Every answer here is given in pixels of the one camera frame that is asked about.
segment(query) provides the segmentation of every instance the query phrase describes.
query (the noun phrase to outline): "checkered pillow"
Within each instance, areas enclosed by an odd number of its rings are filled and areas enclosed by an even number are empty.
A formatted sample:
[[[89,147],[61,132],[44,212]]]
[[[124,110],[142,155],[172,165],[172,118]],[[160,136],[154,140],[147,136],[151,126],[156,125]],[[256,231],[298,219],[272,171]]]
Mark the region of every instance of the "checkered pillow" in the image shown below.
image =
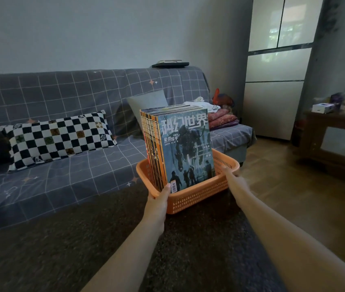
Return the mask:
[[[1,126],[9,139],[9,171],[115,146],[105,111],[46,122]]]

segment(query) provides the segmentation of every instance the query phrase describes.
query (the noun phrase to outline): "basket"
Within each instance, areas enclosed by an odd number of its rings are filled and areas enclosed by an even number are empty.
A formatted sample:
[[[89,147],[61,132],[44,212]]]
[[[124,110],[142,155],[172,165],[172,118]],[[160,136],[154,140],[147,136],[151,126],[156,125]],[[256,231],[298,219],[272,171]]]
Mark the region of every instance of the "basket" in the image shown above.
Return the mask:
[[[179,192],[170,194],[167,200],[168,214],[175,214],[198,203],[199,201],[208,198],[209,196],[228,188],[227,178],[222,173],[221,167],[227,166],[232,168],[232,171],[235,172],[240,168],[239,163],[235,159],[228,157],[227,155],[223,154],[222,152],[218,152],[215,149],[212,149],[212,153],[216,176],[196,185],[190,186],[189,188],[185,188]],[[149,165],[147,159],[137,163],[136,171],[147,187],[149,193],[154,197],[159,196],[160,191],[158,191],[150,181],[151,166]]]

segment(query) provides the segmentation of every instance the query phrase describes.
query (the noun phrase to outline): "gray sofa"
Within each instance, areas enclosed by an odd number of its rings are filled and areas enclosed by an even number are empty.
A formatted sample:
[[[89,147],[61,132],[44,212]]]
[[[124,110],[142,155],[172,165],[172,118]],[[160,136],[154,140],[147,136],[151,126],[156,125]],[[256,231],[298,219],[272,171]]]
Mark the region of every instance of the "gray sofa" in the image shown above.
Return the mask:
[[[0,126],[105,110],[118,142],[8,173],[7,144],[0,134],[0,229],[141,182],[136,164],[146,158],[146,148],[126,98],[158,89],[169,105],[198,96],[211,101],[206,78],[196,67],[0,75]],[[211,133],[212,147],[240,163],[255,140],[253,129],[244,125]]]

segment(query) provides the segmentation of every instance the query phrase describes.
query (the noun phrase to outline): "dark table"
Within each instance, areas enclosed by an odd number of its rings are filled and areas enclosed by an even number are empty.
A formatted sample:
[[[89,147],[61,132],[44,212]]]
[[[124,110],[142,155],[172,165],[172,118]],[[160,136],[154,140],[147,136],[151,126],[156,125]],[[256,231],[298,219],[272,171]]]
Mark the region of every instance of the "dark table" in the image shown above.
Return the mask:
[[[0,292],[80,291],[141,220],[139,184],[0,231]],[[140,291],[286,291],[228,192],[167,216]]]

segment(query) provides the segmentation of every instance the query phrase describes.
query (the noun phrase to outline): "tile floor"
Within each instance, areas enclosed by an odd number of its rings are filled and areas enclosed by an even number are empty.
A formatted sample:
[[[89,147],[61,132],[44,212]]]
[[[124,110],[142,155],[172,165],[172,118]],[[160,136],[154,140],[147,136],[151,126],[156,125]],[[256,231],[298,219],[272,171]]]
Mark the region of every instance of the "tile floor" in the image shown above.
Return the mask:
[[[241,168],[252,192],[345,261],[345,181],[267,138],[248,148]]]

